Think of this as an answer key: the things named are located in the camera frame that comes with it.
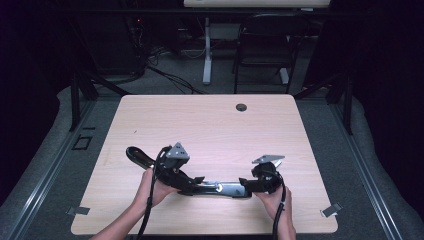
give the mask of tape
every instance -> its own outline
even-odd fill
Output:
[[[66,211],[66,214],[75,216],[77,214],[81,214],[81,215],[87,215],[88,212],[90,211],[89,208],[85,208],[85,207],[69,207],[68,211]]]
[[[342,205],[340,205],[339,203],[335,203],[332,206],[328,207],[327,209],[321,210],[321,215],[323,217],[337,215],[337,212],[340,211],[342,208],[343,208]]]

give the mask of cord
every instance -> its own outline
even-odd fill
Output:
[[[200,89],[197,89],[197,88],[193,87],[189,82],[187,82],[186,80],[184,80],[184,79],[182,79],[180,77],[177,77],[177,76],[172,75],[172,74],[169,74],[169,73],[162,72],[161,70],[159,70],[157,68],[154,68],[154,67],[151,67],[151,66],[147,66],[146,68],[152,70],[153,72],[155,72],[155,73],[157,73],[159,75],[162,75],[162,76],[166,77],[183,94],[186,94],[186,93],[178,85],[176,85],[176,84],[179,84],[179,85],[181,85],[181,86],[183,86],[185,88],[190,89],[191,90],[191,94],[194,94],[194,93],[207,94],[207,92],[202,91]]]
[[[137,240],[141,239],[141,237],[143,236],[144,230],[146,230],[147,222],[149,221],[150,212],[153,206],[153,191],[154,191],[156,180],[158,179],[156,178],[156,167],[157,167],[158,160],[163,152],[165,152],[165,148],[162,148],[162,150],[159,152],[158,156],[156,157],[155,164],[153,166],[152,183],[150,185],[150,194],[149,194],[149,197],[147,198],[146,211],[144,213],[144,218],[143,218],[143,222],[141,223],[140,230],[138,231],[138,234],[137,234]]]
[[[281,181],[283,193],[281,195],[281,201],[278,206],[277,213],[275,214],[274,224],[272,225],[272,237],[274,240],[278,240],[278,222],[280,220],[281,213],[284,211],[284,204],[286,202],[286,185],[284,185],[284,180],[282,178]]]

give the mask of chair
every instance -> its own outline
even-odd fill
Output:
[[[300,14],[257,14],[248,17],[241,25],[236,56],[234,93],[239,83],[239,67],[288,68],[289,92],[299,45],[309,30],[309,21]]]

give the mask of forearm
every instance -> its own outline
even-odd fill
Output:
[[[144,216],[145,208],[131,204],[115,221],[91,239],[124,239],[134,225]]]
[[[296,229],[293,226],[293,222],[288,219],[280,218],[278,223],[278,240],[295,240]]]

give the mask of light wood tabletop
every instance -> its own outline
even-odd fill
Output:
[[[245,104],[238,111],[237,104]],[[180,142],[190,154],[188,176],[238,182],[254,180],[251,163],[264,154],[284,155],[277,168],[293,196],[298,233],[332,233],[330,201],[296,103],[290,95],[129,95],[122,98],[80,206],[74,234],[95,234],[131,203],[144,169],[125,154],[129,146],[155,159]],[[137,234],[141,221],[131,230]],[[169,195],[152,209],[145,234],[269,234],[272,220],[256,196]]]
[[[327,8],[330,0],[184,0],[185,7]]]

